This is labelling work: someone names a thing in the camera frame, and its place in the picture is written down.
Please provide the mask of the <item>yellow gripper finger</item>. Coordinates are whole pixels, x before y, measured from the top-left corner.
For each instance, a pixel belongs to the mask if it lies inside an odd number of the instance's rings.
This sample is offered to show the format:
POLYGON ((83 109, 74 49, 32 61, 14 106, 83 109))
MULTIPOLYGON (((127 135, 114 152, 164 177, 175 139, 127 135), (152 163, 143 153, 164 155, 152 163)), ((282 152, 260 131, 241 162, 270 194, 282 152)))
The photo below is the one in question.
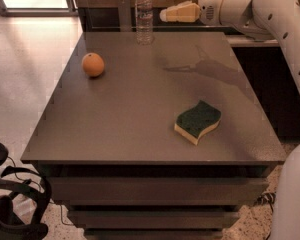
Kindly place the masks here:
POLYGON ((192 2, 192 1, 184 1, 184 2, 181 2, 181 3, 177 4, 177 5, 172 6, 171 8, 178 8, 179 9, 179 8, 187 8, 187 7, 189 7, 189 8, 197 8, 198 5, 196 3, 194 3, 194 2, 192 2))
POLYGON ((160 12, 163 22, 192 23, 199 19, 200 8, 197 5, 171 6, 160 12))

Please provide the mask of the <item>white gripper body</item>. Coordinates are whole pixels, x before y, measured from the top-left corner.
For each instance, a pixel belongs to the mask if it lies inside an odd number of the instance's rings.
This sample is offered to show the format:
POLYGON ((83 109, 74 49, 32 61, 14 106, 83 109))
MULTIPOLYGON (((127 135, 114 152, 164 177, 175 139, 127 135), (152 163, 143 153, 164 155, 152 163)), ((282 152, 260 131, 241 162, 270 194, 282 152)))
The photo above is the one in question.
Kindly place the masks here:
POLYGON ((200 21, 207 26, 220 26, 220 12, 223 0, 198 0, 200 21))

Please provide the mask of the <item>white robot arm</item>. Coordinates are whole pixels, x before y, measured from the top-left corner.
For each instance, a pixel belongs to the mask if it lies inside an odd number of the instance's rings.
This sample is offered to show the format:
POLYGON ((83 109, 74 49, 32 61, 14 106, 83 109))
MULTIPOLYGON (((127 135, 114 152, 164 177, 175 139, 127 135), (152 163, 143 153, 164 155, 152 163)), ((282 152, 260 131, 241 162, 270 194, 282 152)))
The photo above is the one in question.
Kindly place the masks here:
MULTIPOLYGON (((300 94, 298 0, 185 1, 160 12, 164 22, 201 21, 230 26, 257 40, 275 39, 300 94)), ((300 240, 300 144, 288 155, 278 180, 269 240, 300 240)))

